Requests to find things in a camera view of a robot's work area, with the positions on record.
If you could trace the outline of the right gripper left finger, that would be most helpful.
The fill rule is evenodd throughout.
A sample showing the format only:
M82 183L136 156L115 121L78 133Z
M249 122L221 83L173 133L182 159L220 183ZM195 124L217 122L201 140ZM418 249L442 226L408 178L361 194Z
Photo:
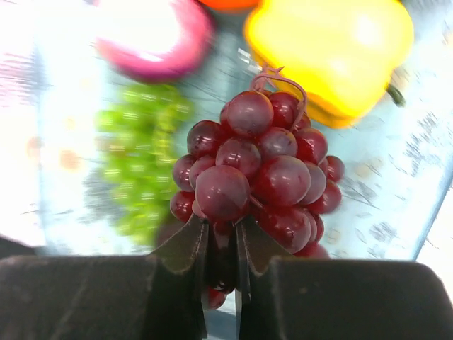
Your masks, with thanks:
M208 233L191 217L139 256L40 256L2 239L1 338L205 338Z

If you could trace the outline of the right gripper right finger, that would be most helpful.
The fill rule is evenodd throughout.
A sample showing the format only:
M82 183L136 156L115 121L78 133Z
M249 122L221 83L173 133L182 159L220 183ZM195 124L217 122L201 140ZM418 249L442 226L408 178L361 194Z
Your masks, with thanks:
M250 217L236 242L240 339L452 338L452 305L427 266L297 258Z

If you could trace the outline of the red grape bunch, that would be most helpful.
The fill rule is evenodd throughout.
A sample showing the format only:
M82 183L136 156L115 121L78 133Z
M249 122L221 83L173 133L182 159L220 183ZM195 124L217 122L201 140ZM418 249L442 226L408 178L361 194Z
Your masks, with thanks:
M207 222L207 308L221 307L236 287L234 235L250 217L289 254L325 259L322 217L341 203L344 163L328 153L306 112L308 96L280 69L264 67L249 90L202 120L188 152L172 169L172 215Z

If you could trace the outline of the green grape bunch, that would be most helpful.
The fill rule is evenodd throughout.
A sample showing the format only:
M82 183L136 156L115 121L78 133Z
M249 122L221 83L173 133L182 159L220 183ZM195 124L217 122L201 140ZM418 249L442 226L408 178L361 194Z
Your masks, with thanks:
M171 175L180 127L193 106L170 84L130 84L120 101L100 110L96 128L106 139L104 179L120 211L117 230L140 245L153 243L176 192Z

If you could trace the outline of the yellow bell pepper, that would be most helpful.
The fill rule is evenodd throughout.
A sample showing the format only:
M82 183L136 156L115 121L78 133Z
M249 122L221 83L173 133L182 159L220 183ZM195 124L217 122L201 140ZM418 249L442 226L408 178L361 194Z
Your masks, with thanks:
M414 41L400 1L261 1L243 34L254 60L297 82L309 117L330 128L373 109Z

